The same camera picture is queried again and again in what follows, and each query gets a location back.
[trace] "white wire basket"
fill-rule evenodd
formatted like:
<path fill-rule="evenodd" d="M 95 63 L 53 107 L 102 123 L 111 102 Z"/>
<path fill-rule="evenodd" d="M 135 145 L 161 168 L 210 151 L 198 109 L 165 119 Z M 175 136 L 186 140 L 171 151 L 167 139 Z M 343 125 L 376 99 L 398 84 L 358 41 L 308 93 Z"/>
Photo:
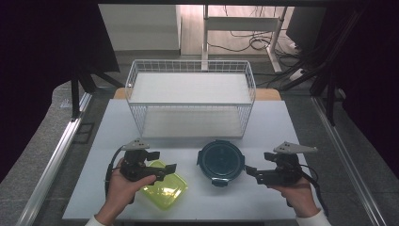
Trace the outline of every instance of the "white wire basket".
<path fill-rule="evenodd" d="M 145 59 L 133 62 L 125 96 L 142 137 L 241 138 L 255 89 L 247 61 Z"/>

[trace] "person's right hand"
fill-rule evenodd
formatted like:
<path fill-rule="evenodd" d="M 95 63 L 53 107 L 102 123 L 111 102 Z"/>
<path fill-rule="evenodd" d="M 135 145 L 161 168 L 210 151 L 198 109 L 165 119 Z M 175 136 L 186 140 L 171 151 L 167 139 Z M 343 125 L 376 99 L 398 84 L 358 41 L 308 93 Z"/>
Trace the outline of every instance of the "person's right hand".
<path fill-rule="evenodd" d="M 299 218 L 310 218 L 320 212 L 311 194 L 311 184 L 303 177 L 293 186 L 269 187 L 281 192 L 281 196 L 293 206 Z"/>

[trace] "white table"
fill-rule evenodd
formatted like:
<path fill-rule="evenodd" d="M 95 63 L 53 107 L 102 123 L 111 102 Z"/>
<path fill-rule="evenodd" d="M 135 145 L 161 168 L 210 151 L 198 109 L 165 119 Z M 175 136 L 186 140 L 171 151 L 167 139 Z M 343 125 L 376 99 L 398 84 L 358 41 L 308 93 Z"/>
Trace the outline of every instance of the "white table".
<path fill-rule="evenodd" d="M 64 213 L 64 219 L 87 220 L 104 203 L 104 177 L 115 151 L 139 137 L 133 116 L 125 100 L 110 100 L 93 142 L 87 162 Z M 215 221 L 294 218 L 279 192 L 257 185 L 244 171 L 227 187 L 211 185 L 197 166 L 197 155 L 211 139 L 148 139 L 149 152 L 159 151 L 166 164 L 177 163 L 176 173 L 188 189 L 167 211 L 160 210 L 143 193 L 137 192 L 134 204 L 119 215 L 121 220 Z M 246 164 L 259 170 L 273 170 L 276 165 L 263 159 L 283 141 L 298 143 L 293 124 L 283 101 L 257 101 L 252 108 L 242 139 L 230 140 L 246 157 Z M 117 160 L 123 157 L 120 153 Z M 303 154 L 301 164 L 306 165 Z"/>

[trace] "round container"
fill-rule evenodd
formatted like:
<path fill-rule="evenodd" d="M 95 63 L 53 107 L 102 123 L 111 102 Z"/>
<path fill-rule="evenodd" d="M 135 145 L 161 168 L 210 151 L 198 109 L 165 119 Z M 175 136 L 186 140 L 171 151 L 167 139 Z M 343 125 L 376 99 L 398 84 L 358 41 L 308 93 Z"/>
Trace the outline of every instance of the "round container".
<path fill-rule="evenodd" d="M 227 186 L 244 169 L 245 158 L 229 141 L 216 140 L 199 151 L 197 165 L 212 185 Z"/>

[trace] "transparent green lid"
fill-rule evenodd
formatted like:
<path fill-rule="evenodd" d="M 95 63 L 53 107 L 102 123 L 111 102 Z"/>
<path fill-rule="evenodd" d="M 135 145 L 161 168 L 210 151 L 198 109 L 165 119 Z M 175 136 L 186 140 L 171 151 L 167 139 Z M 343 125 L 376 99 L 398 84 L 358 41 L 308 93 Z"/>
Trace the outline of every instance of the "transparent green lid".
<path fill-rule="evenodd" d="M 152 161 L 149 167 L 164 168 L 160 160 Z M 176 173 L 166 175 L 164 181 L 157 181 L 153 186 L 144 186 L 141 191 L 160 209 L 168 210 L 187 189 L 185 180 Z"/>

